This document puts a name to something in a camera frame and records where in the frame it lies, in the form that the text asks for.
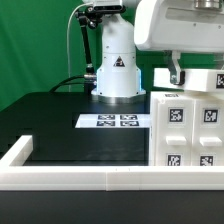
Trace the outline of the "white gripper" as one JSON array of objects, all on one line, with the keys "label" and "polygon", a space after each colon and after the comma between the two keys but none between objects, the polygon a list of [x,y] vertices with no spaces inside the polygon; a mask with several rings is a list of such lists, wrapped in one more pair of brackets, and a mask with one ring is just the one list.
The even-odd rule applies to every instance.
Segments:
[{"label": "white gripper", "polygon": [[165,52],[170,83],[183,85],[180,52],[224,53],[224,7],[198,9],[194,0],[141,0],[134,42],[141,51],[170,50]]}]

